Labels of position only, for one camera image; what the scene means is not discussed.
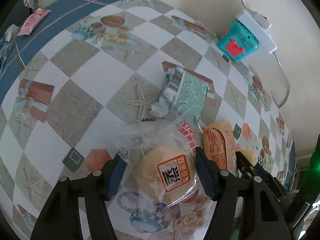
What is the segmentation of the clear wrapped yellow bun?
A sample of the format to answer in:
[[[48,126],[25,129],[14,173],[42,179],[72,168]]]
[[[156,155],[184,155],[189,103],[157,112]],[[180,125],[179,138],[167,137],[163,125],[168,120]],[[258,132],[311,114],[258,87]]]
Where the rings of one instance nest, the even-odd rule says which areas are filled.
[[[246,159],[251,163],[252,166],[255,166],[258,162],[258,156],[253,150],[245,150],[241,147],[237,147],[236,151],[240,151]]]

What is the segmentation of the teal toy box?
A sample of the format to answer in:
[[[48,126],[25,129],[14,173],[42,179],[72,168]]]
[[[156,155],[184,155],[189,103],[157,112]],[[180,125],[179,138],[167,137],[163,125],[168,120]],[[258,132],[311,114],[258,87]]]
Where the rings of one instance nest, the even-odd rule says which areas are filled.
[[[217,46],[234,62],[242,61],[260,48],[257,38],[237,19],[220,38]]]

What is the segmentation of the light green white snack packet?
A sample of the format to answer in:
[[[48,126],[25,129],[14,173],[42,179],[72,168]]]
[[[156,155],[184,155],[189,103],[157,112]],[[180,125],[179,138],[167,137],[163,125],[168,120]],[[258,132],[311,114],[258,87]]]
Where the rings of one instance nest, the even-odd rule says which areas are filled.
[[[182,66],[167,61],[162,64],[165,74],[162,92],[150,114],[171,121],[181,118],[197,125],[206,97],[214,94],[213,81]]]

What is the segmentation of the orange wrapped cake packet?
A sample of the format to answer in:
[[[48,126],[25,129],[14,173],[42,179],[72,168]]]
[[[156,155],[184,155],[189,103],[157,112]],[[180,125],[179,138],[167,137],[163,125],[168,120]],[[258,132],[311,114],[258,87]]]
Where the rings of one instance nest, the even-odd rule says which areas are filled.
[[[204,153],[214,161],[219,169],[238,176],[235,141],[231,124],[228,121],[215,122],[203,129]]]

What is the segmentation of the pink sachet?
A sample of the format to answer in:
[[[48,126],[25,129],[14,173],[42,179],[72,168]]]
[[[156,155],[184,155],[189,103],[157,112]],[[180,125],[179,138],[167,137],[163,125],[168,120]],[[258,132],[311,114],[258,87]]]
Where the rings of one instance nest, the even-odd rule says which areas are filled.
[[[49,9],[39,10],[32,13],[23,23],[18,33],[18,36],[30,35],[39,23],[51,13]]]

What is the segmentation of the white power adapter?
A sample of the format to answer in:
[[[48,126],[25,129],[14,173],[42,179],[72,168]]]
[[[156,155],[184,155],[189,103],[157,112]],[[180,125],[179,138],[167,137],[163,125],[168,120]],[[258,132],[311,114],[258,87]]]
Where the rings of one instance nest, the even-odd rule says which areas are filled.
[[[239,20],[257,38],[269,54],[274,53],[278,49],[268,30],[263,28],[249,12],[243,10],[236,15],[236,19]]]

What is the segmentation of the clear round bun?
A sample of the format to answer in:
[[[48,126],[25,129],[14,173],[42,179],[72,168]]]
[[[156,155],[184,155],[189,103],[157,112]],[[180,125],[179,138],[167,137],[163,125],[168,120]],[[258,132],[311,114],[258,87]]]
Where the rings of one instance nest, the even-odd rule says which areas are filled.
[[[194,129],[183,119],[121,125],[112,142],[128,165],[140,207],[161,212],[198,189]]]

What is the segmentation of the checkered picture tablecloth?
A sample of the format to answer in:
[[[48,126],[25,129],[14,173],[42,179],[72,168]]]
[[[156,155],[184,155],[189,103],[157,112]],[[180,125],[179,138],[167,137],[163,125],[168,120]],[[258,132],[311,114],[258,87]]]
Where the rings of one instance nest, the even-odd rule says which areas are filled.
[[[211,79],[201,121],[228,121],[235,142],[285,180],[292,137],[280,110],[249,64],[230,61],[215,34],[185,22],[159,0],[120,0],[61,31],[23,67],[1,101],[1,210],[21,239],[59,176],[88,175],[114,156],[117,126],[150,118],[164,61]]]

